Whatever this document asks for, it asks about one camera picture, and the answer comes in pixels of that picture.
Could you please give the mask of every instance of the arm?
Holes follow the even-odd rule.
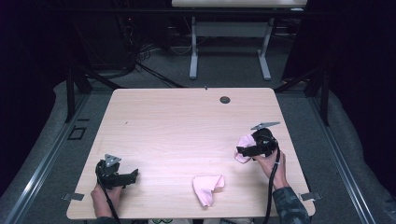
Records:
[[[269,177],[276,161],[275,151],[269,157],[255,156],[254,159],[260,164],[265,175]],[[300,202],[286,179],[286,156],[279,150],[279,165],[274,177],[273,197],[276,211],[279,214],[280,223],[309,223],[309,216],[305,207]]]
[[[115,187],[113,189],[107,189],[107,195],[113,202],[114,208],[117,210],[120,201],[120,193],[122,187]],[[91,197],[93,201],[93,208],[95,210],[95,215],[97,217],[96,224],[118,224],[116,219],[113,218],[111,214],[110,207],[107,203],[106,195],[104,194],[102,188],[96,184],[95,188],[91,192]]]

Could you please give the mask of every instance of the hand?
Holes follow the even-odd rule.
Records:
[[[114,208],[116,210],[119,207],[121,190],[122,186],[114,187],[113,189],[106,189],[107,195],[111,202],[113,202]],[[96,217],[113,217],[110,207],[107,203],[106,195],[99,184],[96,184],[93,191],[91,191],[91,197]]]
[[[274,164],[276,161],[276,153],[277,150],[271,154],[269,157],[255,156],[253,157],[264,171],[265,175],[269,178],[271,176],[272,170],[274,168]],[[281,189],[284,187],[289,187],[288,180],[286,179],[286,156],[285,154],[279,150],[280,158],[279,165],[277,166],[276,174],[274,177],[274,189]]]

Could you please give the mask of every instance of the table top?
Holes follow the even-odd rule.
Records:
[[[224,104],[220,98],[230,98]],[[264,217],[268,178],[255,161],[234,157],[239,137],[261,122],[270,127],[287,158],[287,178],[294,191],[307,193],[300,163],[274,91],[237,89],[116,90],[93,142],[72,201],[71,219],[95,218],[91,190],[95,166],[105,154],[120,157],[119,174],[139,169],[136,183],[122,190],[120,218]],[[198,175],[223,175],[225,186],[202,207],[192,180]],[[308,214],[312,202],[303,202]],[[277,216],[272,206],[271,216]]]
[[[305,7],[307,0],[173,0],[173,7]]]

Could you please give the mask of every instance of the sleeve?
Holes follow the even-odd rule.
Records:
[[[310,223],[305,207],[291,187],[275,190],[273,197],[280,223]]]
[[[96,219],[95,224],[119,224],[116,219],[112,217],[99,217]]]

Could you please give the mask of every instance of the pink towel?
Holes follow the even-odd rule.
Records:
[[[239,147],[252,147],[252,146],[256,146],[256,141],[254,141],[254,138],[251,136],[251,134],[248,135],[244,135],[242,137],[239,138],[239,142],[238,142],[238,146]],[[250,157],[244,157],[242,156],[241,153],[238,153],[238,150],[235,149],[235,154],[234,157],[237,161],[241,162],[241,163],[246,163],[248,161],[250,161]]]
[[[212,190],[224,187],[223,175],[198,175],[192,180],[195,194],[202,206],[212,206]]]

